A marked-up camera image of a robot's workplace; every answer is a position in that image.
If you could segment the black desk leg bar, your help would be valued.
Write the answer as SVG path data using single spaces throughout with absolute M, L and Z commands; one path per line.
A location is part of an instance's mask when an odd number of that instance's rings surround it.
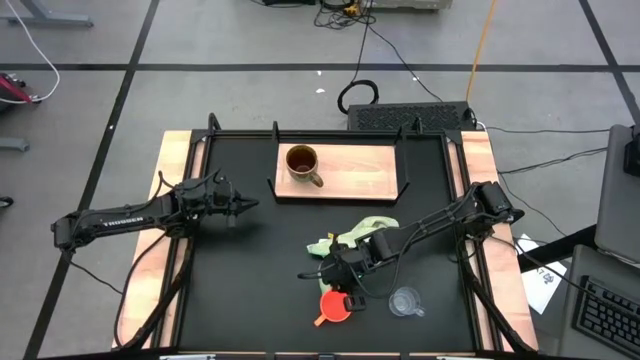
M 571 235 L 542 245 L 533 250 L 523 251 L 518 256 L 518 264 L 521 273 L 525 273 L 556 261 L 571 257 L 574 248 L 578 245 L 587 246 L 597 250 L 595 244 L 596 225 L 581 229 Z

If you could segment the black box device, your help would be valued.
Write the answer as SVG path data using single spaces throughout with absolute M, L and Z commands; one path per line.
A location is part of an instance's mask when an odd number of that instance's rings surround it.
M 624 147 L 623 170 L 625 173 L 640 178 L 640 126 L 631 128 L 632 139 Z

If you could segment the red wheeled cart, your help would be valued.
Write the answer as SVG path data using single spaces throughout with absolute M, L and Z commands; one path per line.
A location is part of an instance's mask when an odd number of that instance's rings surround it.
M 0 72 L 0 104 L 37 104 L 40 100 L 26 92 L 26 83 L 13 75 Z

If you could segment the black metal shelf frame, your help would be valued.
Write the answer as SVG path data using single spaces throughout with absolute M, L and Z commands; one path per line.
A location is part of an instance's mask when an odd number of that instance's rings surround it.
M 299 199 L 279 198 L 275 195 L 272 180 L 275 176 L 277 150 L 280 143 L 296 144 L 354 144 L 354 145 L 393 145 L 396 147 L 397 175 L 400 195 L 393 201 L 380 200 L 349 200 L 349 199 Z M 399 128 L 395 131 L 284 131 L 273 125 L 271 130 L 271 153 L 275 165 L 266 178 L 267 184 L 275 200 L 326 200 L 326 201 L 373 201 L 380 203 L 396 203 L 409 187 L 411 180 L 407 161 L 407 134 Z

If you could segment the orange plastic mug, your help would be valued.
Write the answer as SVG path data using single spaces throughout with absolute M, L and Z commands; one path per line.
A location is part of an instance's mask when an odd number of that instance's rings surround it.
M 351 316 L 345 306 L 346 293 L 330 290 L 324 293 L 319 301 L 320 315 L 314 320 L 314 325 L 320 327 L 325 322 L 340 323 Z

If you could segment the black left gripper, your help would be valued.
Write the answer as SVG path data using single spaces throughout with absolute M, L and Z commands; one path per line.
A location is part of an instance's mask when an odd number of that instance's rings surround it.
M 237 216 L 256 207 L 259 200 L 239 198 L 235 200 L 235 191 L 230 181 L 220 179 L 216 184 L 212 199 L 212 215 L 223 215 L 228 227 L 236 226 Z

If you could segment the white paper sheet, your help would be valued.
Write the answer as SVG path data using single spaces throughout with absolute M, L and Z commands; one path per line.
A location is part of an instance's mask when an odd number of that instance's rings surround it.
M 565 275 L 567 268 L 560 262 L 553 262 L 548 267 L 541 267 L 521 274 L 526 298 L 529 306 L 542 315 L 552 296 L 558 289 L 562 279 L 557 275 Z

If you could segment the pale green-edged microfiber cloth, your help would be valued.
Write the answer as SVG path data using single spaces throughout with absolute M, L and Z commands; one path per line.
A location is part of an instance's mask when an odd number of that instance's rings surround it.
M 324 257 L 329 254 L 329 246 L 331 244 L 344 243 L 349 247 L 355 247 L 358 243 L 368 243 L 374 257 L 374 267 L 370 273 L 372 274 L 398 260 L 400 250 L 392 248 L 389 244 L 390 238 L 386 235 L 387 232 L 395 232 L 396 230 L 400 230 L 397 220 L 385 216 L 368 216 L 357 223 L 350 231 L 338 235 L 329 234 L 327 238 L 307 245 L 306 250 L 308 254 L 320 257 L 322 263 Z M 322 292 L 325 293 L 327 292 L 327 285 L 321 282 L 321 263 L 316 270 L 298 273 L 296 277 L 301 280 L 318 280 L 323 286 Z M 368 290 L 365 295 L 371 298 L 388 296 L 395 287 L 397 278 L 398 275 L 395 274 L 388 288 L 378 293 L 368 289 L 363 282 L 363 285 Z

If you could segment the clear plastic measuring cup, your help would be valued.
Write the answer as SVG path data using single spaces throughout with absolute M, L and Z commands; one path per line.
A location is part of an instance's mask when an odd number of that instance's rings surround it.
M 398 288 L 388 301 L 390 311 L 398 317 L 425 316 L 419 293 L 411 287 Z

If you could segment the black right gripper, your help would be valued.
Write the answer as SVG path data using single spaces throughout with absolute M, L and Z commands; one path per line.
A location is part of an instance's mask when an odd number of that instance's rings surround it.
M 373 271 L 374 257 L 368 243 L 358 243 L 349 247 L 344 243 L 331 244 L 329 254 L 321 263 L 321 282 L 327 291 L 338 293 L 368 293 L 361 278 Z M 347 312 L 360 312 L 367 308 L 366 299 L 361 295 L 344 298 Z

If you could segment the gray desk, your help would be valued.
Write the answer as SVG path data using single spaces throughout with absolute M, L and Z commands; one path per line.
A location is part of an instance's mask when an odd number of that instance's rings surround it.
M 640 269 L 591 248 L 576 247 L 570 270 L 558 354 L 563 357 L 598 360 L 633 360 L 631 357 L 583 335 L 572 327 L 573 311 L 580 289 L 580 279 L 583 275 L 592 276 L 614 289 L 640 298 Z

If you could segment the black computer keyboard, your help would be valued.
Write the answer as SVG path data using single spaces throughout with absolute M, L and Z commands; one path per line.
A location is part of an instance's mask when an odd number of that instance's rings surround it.
M 640 298 L 583 275 L 572 327 L 606 347 L 640 360 Z

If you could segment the black perforated computer case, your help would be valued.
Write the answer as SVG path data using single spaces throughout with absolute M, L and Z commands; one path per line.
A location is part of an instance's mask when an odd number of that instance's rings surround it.
M 348 129 L 391 131 L 409 126 L 423 131 L 476 129 L 467 102 L 423 102 L 352 105 L 347 112 Z

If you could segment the gray metal box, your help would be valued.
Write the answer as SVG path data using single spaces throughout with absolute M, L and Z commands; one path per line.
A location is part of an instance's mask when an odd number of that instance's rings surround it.
M 453 0 L 370 0 L 374 8 L 439 11 L 449 9 Z

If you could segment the wooden cutting board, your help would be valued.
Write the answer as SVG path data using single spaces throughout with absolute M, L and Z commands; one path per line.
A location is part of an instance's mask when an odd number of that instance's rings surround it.
M 304 144 L 317 153 L 322 188 L 289 175 L 285 157 L 295 145 L 278 145 L 272 183 L 279 198 L 393 201 L 400 195 L 393 145 Z

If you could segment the green blue glazed ceramic mug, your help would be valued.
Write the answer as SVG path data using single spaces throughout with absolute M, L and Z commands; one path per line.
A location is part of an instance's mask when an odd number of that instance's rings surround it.
M 311 183 L 322 188 L 324 181 L 318 173 L 319 160 L 316 151 L 304 144 L 291 147 L 285 157 L 289 175 L 297 182 Z

